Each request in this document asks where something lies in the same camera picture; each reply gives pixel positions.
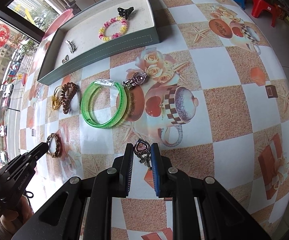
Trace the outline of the person's left hand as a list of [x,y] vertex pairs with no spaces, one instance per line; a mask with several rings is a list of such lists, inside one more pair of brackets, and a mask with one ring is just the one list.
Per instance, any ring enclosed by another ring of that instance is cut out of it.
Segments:
[[0,217],[0,239],[12,239],[15,233],[34,215],[33,209],[24,195],[14,210],[6,210]]

